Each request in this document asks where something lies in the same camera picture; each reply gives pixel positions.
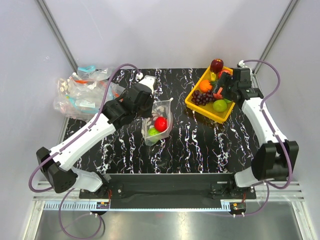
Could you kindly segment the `bright red apple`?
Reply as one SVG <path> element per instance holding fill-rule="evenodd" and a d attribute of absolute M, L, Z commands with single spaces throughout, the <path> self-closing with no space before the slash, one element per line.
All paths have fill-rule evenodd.
<path fill-rule="evenodd" d="M 155 122 L 154 122 L 154 127 L 160 132 L 164 132 L 167 127 L 168 127 L 168 122 L 167 119 L 163 116 L 159 116 Z"/>

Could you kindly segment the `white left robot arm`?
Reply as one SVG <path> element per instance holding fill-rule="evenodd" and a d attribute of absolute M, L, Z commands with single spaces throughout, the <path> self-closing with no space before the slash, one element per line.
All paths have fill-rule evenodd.
<path fill-rule="evenodd" d="M 54 191 L 59 194 L 71 188 L 80 188 L 103 198 L 108 193 L 106 179 L 94 171 L 75 168 L 75 162 L 103 138 L 136 118 L 150 117 L 153 102 L 154 82 L 150 78 L 143 79 L 120 97 L 107 101 L 101 114 L 96 114 L 67 140 L 51 149 L 40 148 L 36 152 L 38 162 Z"/>

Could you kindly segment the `clear zip top bag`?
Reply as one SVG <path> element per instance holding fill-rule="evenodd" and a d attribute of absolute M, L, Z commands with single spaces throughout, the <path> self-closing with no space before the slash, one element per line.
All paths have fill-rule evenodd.
<path fill-rule="evenodd" d="M 173 98 L 153 103 L 151 117 L 142 121 L 141 134 L 147 146 L 168 138 L 173 127 L 171 103 Z"/>

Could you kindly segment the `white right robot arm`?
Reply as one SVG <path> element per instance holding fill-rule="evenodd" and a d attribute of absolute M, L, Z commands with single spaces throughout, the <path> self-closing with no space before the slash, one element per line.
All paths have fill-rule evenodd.
<path fill-rule="evenodd" d="M 227 185 L 228 195 L 239 198 L 245 188 L 272 180 L 287 180 L 285 189 L 292 180 L 293 169 L 298 156 L 299 146 L 290 141 L 279 130 L 266 107 L 266 98 L 259 88 L 252 87 L 251 71 L 248 67 L 234 68 L 233 73 L 223 72 L 214 91 L 223 98 L 238 105 L 250 121 L 257 136 L 259 149 L 249 168 L 233 175 L 233 182 Z"/>

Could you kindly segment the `smooth green apple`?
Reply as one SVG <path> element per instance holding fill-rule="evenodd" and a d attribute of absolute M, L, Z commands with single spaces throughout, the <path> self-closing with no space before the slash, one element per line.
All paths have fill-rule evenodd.
<path fill-rule="evenodd" d="M 212 106 L 213 110 L 218 113 L 224 112 L 228 107 L 227 103 L 223 99 L 216 100 Z"/>

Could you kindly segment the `wrinkled green round fruit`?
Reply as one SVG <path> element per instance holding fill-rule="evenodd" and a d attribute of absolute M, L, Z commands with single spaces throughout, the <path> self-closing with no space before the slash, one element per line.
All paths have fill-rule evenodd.
<path fill-rule="evenodd" d="M 152 127 L 148 130 L 149 137 L 156 136 L 158 134 L 160 134 L 160 132 L 155 127 Z"/>

